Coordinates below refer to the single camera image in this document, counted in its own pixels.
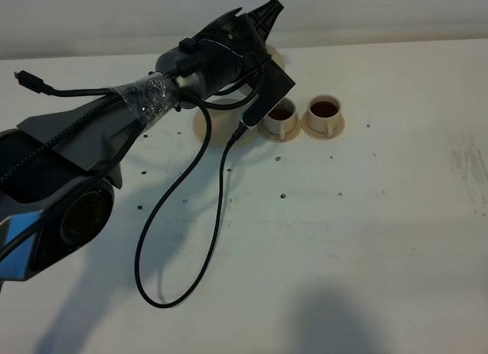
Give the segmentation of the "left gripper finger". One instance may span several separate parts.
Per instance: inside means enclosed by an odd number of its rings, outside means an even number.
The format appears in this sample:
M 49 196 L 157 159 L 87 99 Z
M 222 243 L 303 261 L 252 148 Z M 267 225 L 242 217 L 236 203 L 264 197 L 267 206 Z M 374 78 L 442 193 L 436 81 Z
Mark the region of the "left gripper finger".
M 248 13 L 249 20 L 263 43 L 266 43 L 271 29 L 284 6 L 278 0 L 270 0 Z

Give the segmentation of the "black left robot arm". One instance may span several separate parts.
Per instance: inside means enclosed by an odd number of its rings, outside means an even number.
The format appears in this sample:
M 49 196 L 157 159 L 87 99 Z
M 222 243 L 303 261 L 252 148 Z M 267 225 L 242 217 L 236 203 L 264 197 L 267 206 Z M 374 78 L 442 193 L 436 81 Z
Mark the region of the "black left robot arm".
M 26 281 L 74 253 L 104 228 L 122 186 L 121 160 L 136 139 L 171 110 L 204 106 L 248 85 L 244 127 L 255 126 L 291 87 L 266 50 L 282 11 L 278 0 L 234 9 L 162 54 L 147 76 L 113 88 L 60 91 L 29 72 L 33 92 L 89 97 L 71 111 L 29 117 L 1 134 L 1 279 Z M 261 108 L 252 106 L 253 99 Z

